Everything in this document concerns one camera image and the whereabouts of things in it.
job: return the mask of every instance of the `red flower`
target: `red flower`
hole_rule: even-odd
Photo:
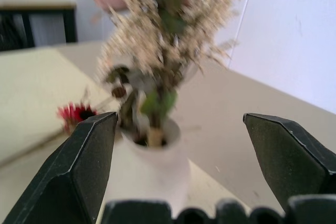
[[[74,105],[70,102],[68,106],[58,108],[57,115],[60,118],[63,118],[65,122],[64,129],[67,132],[70,132],[70,130],[73,130],[78,123],[91,116],[97,115],[97,112],[96,110],[92,110],[90,105],[85,107],[83,103]]]

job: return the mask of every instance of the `white vase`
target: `white vase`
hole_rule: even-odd
[[[135,144],[127,134],[115,143],[105,201],[164,200],[170,204],[173,217],[180,213],[191,180],[190,165],[178,125],[168,119],[163,131],[167,141],[164,148]]]

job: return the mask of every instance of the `white flower pot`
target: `white flower pot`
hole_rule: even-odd
[[[105,201],[164,200],[174,217],[183,210],[191,180],[190,165],[178,125],[168,119],[163,130],[167,141],[164,148],[135,144],[127,134],[114,145]]]

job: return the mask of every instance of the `black table leg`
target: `black table leg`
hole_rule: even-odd
[[[63,12],[63,20],[66,42],[77,42],[75,10],[65,10]]]
[[[34,37],[33,37],[33,32],[32,32],[32,27],[30,25],[30,19],[29,19],[29,14],[22,14],[22,21],[23,25],[25,27],[25,33],[26,33],[26,38],[27,38],[27,47],[35,47],[34,43]]]

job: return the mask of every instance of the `table leg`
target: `table leg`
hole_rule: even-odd
[[[35,47],[34,43],[34,37],[33,37],[33,32],[32,32],[32,27],[30,25],[30,19],[29,19],[29,14],[22,14],[22,21],[23,25],[25,27],[25,33],[26,33],[26,38],[27,38],[27,47]]]
[[[63,20],[66,42],[77,42],[75,10],[65,10],[63,12]]]

